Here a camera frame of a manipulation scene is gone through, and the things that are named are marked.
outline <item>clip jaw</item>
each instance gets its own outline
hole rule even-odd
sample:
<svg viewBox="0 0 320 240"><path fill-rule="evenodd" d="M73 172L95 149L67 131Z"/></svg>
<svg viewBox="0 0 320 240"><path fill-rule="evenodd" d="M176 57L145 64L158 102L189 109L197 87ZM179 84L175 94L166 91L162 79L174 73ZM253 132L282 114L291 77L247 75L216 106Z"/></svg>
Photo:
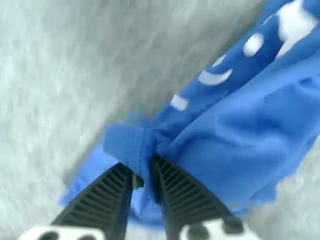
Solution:
<svg viewBox="0 0 320 240"><path fill-rule="evenodd" d="M155 155L150 163L168 240L260 240L204 185ZM49 226L19 240L124 240L133 189L143 181L116 164L81 192Z"/></svg>

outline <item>white plastic part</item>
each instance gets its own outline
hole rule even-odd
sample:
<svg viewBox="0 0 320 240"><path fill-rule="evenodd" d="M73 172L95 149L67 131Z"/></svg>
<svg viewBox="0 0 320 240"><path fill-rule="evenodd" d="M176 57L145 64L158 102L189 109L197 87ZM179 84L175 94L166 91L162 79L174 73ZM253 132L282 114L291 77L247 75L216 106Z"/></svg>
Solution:
<svg viewBox="0 0 320 240"><path fill-rule="evenodd" d="M223 230L223 220L216 219L202 222L202 225L209 232L208 240L262 240L254 232L252 232L248 226L243 224L244 231L240 234L226 234ZM188 231L189 225L183 227L180 233L180 240L189 240Z"/></svg>
<svg viewBox="0 0 320 240"><path fill-rule="evenodd" d="M97 228L55 225L35 226L24 232L18 240L40 240L42 236L52 232L58 235L56 240L80 240L87 236L94 240L106 240L104 233Z"/></svg>

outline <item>blue jacket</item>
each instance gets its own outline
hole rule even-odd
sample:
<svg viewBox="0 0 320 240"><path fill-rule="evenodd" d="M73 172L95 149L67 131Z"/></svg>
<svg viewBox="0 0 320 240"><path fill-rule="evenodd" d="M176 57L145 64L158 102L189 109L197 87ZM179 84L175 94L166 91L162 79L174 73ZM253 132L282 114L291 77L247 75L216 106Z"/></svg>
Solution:
<svg viewBox="0 0 320 240"><path fill-rule="evenodd" d="M276 199L320 131L320 1L272 0L256 26L153 119L112 124L62 197L120 161L144 179L130 220L161 227L148 163L156 152L235 214Z"/></svg>

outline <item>gray carpet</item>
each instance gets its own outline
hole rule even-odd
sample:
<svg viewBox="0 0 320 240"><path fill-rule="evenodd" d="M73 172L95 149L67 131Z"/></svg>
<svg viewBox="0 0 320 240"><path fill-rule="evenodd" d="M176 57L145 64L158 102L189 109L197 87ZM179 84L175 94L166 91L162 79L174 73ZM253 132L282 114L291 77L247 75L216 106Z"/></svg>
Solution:
<svg viewBox="0 0 320 240"><path fill-rule="evenodd" d="M235 43L264 0L0 0L0 240L47 224L101 128L154 112ZM250 224L320 237L320 144ZM128 239L163 238L131 227Z"/></svg>

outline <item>blue fabric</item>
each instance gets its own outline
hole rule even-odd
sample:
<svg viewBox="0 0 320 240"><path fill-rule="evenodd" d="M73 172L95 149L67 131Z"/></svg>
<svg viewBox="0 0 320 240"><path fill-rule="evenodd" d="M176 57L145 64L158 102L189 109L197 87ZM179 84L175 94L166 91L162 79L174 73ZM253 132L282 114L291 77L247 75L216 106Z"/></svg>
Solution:
<svg viewBox="0 0 320 240"><path fill-rule="evenodd" d="M319 25L275 59L284 42L274 14L288 2L271 1L221 62L177 93L182 104L172 100L149 121L109 125L61 204L119 160L145 181L133 192L130 220L161 228L148 168L154 153L185 169L237 215L275 201L276 185L295 173L320 131ZM320 15L319 1L305 0L303 6ZM263 35L263 45L247 56L244 45L256 33ZM230 70L219 84L201 81Z"/></svg>

